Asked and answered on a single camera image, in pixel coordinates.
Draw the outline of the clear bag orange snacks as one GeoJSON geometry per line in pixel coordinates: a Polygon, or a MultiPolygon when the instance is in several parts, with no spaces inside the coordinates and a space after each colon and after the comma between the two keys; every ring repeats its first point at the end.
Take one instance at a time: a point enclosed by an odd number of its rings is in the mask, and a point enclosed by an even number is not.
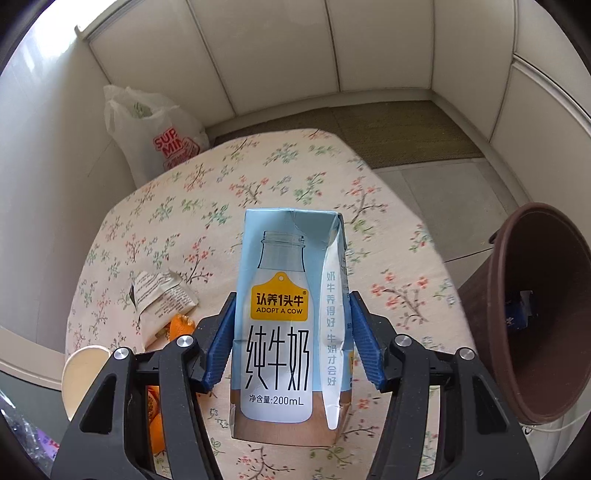
{"type": "Polygon", "coordinates": [[[163,350],[158,367],[159,380],[158,386],[150,385],[147,387],[147,407],[149,423],[149,441],[151,453],[158,455],[166,448],[163,420],[162,420],[162,387],[167,382],[167,376],[172,372],[172,360],[179,359],[179,356],[172,352],[172,346],[179,337],[190,335],[195,328],[195,323],[188,316],[183,314],[175,315],[169,324],[169,345],[163,350]]]}

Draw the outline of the light blue milk carton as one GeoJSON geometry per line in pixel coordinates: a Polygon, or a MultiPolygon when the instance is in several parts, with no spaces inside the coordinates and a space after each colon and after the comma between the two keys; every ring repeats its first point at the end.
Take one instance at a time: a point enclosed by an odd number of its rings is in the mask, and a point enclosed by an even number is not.
{"type": "Polygon", "coordinates": [[[332,446],[352,389],[353,320],[342,216],[247,210],[230,376],[233,437],[332,446]]]}

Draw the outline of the brown trash bin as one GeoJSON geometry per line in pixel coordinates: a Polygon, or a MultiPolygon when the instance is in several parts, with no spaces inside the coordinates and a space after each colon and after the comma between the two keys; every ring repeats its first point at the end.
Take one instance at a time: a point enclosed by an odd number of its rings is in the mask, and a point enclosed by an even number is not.
{"type": "Polygon", "coordinates": [[[458,294],[482,362],[518,419],[565,415],[590,380],[590,248],[558,209],[528,203],[458,294]]]}

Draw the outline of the white kitchen cabinets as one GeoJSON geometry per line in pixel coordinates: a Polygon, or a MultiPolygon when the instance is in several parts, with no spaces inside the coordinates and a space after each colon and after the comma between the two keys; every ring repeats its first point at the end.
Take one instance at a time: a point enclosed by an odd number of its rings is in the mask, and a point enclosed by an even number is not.
{"type": "Polygon", "coordinates": [[[521,200],[590,230],[590,5],[91,1],[77,36],[113,84],[215,134],[353,102],[432,98],[521,200]]]}

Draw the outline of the white paper cup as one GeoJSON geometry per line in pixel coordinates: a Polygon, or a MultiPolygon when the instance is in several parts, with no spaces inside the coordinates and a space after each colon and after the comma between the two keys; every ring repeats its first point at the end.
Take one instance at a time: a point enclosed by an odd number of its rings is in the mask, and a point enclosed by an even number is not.
{"type": "Polygon", "coordinates": [[[89,345],[72,353],[65,362],[61,379],[61,398],[71,421],[111,352],[101,345],[89,345]]]}

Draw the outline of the floral tablecloth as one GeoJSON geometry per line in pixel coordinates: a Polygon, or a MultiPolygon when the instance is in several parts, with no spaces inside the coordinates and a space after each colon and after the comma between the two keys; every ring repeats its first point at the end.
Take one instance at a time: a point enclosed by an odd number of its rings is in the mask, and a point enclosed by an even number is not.
{"type": "Polygon", "coordinates": [[[408,185],[381,177],[337,136],[291,130],[229,141],[140,187],[105,216],[67,320],[66,349],[142,350],[128,292],[142,271],[177,272],[196,318],[216,313],[238,281],[249,208],[339,211],[349,287],[370,312],[429,349],[472,344],[456,288],[408,185]]]}

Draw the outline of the white plastic shopping bag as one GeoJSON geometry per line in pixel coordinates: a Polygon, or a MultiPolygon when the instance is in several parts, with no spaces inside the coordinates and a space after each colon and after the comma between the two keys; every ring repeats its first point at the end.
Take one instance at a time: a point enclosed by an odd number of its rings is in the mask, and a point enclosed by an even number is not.
{"type": "Polygon", "coordinates": [[[204,126],[169,98],[115,85],[103,94],[106,131],[136,187],[209,149],[204,126]]]}

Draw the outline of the brown floor mat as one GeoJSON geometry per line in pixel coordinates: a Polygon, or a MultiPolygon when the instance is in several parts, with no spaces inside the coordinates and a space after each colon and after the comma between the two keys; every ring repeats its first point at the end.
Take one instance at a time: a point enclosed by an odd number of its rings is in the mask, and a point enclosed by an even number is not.
{"type": "Polygon", "coordinates": [[[257,133],[310,128],[339,136],[373,169],[482,156],[477,145],[431,101],[315,109],[219,135],[213,144],[257,133]]]}

